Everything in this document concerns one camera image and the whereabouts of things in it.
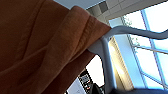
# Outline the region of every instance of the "metal bar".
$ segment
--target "metal bar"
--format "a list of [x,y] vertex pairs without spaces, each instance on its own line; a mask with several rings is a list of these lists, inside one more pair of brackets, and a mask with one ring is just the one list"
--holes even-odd
[[142,68],[141,68],[141,66],[140,66],[140,63],[139,63],[138,57],[137,57],[137,55],[136,55],[136,52],[135,52],[133,43],[132,43],[131,38],[130,38],[130,35],[127,35],[127,37],[128,37],[129,43],[130,43],[130,45],[131,45],[132,52],[133,52],[133,54],[134,54],[135,61],[136,61],[136,64],[137,64],[137,66],[138,66],[138,70],[139,70],[139,72],[140,72],[140,75],[141,75],[141,77],[142,77],[142,81],[143,81],[143,83],[144,83],[144,86],[145,86],[145,88],[148,88],[148,87],[147,87],[147,83],[146,83],[146,81],[145,81],[145,78],[144,78],[144,76],[143,76],[142,73],[141,73],[141,72],[142,72]]
[[110,94],[112,89],[116,89],[116,80],[113,71],[111,56],[109,52],[108,40],[104,37],[101,38],[103,44],[104,59],[102,59],[104,76],[105,76],[105,93]]
[[144,73],[144,72],[142,71],[142,74],[145,75],[146,77],[148,77],[149,79],[151,79],[151,80],[157,82],[158,84],[162,85],[162,82],[161,82],[161,81],[159,81],[159,80],[157,80],[156,78],[154,78],[154,77],[148,75],[147,73]]
[[155,49],[155,48],[151,48],[151,47],[137,46],[137,45],[132,45],[132,46],[133,46],[133,47],[137,47],[137,48],[141,48],[141,49],[146,49],[146,50],[154,51],[154,52],[159,52],[159,53],[163,53],[163,54],[168,54],[168,51],[167,51],[167,50]]
[[153,52],[154,54],[154,57],[155,57],[155,60],[156,60],[156,65],[158,67],[158,71],[159,71],[159,75],[160,75],[160,78],[161,78],[161,81],[162,81],[162,84],[163,84],[163,87],[165,89],[165,85],[166,85],[166,82],[165,82],[165,78],[164,78],[164,75],[163,75],[163,72],[162,72],[162,68],[161,68],[161,65],[160,65],[160,61],[158,59],[158,55],[156,52]]

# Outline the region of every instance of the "window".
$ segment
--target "window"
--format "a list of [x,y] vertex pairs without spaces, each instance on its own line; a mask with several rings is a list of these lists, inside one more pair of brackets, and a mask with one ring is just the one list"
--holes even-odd
[[[162,32],[168,29],[168,2],[122,17],[124,25]],[[130,45],[146,88],[168,89],[168,39],[154,40],[128,35]]]

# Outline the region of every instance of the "orange cloth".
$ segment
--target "orange cloth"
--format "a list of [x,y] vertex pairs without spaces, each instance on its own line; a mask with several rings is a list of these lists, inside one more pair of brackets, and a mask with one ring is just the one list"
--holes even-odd
[[80,7],[0,1],[0,94],[63,94],[110,30]]

